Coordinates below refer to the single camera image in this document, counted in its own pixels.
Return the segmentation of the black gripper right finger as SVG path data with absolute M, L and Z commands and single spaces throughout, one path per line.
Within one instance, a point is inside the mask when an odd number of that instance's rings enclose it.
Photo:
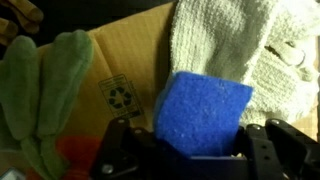
M 320 143 L 280 119 L 240 126 L 233 154 L 247 160 L 250 180 L 320 180 Z

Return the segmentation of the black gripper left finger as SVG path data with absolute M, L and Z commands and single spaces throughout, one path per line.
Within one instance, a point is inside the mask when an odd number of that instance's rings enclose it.
M 129 119 L 114 119 L 100 143 L 90 180 L 160 180 L 154 154 L 151 132 L 131 127 Z

